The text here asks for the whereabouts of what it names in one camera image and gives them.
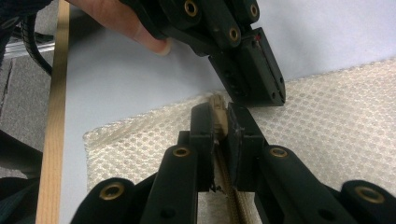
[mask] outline finger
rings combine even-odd
[[[157,54],[170,50],[168,40],[155,39],[142,25],[133,10],[119,0],[68,0],[108,29],[130,37]]]

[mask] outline textured fabric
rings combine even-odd
[[[364,179],[396,195],[395,87],[393,59],[287,82],[285,106],[249,110],[268,142],[293,150],[322,183],[340,189]],[[136,183],[156,172],[178,131],[189,129],[191,108],[210,94],[86,133],[88,189],[112,176]],[[244,197],[253,205],[252,194]],[[222,203],[200,194],[199,222],[224,223]],[[254,206],[248,212],[259,222]]]

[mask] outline table surface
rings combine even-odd
[[[396,56],[392,0],[259,5],[255,26],[286,80]],[[37,223],[68,223],[87,194],[85,132],[222,88],[207,59],[188,46],[175,41],[170,55],[156,56],[65,1],[56,37]]]

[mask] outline black cable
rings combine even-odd
[[[38,51],[37,44],[35,43],[35,17],[37,14],[33,14],[23,18],[21,21],[21,30],[22,30],[22,40],[26,47],[27,52],[30,57],[46,71],[46,73],[51,76],[52,67],[47,63],[47,61],[43,58]]]

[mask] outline wooden strip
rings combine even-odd
[[[58,28],[50,83],[49,112],[36,223],[59,223],[68,38],[69,4],[59,1]]]

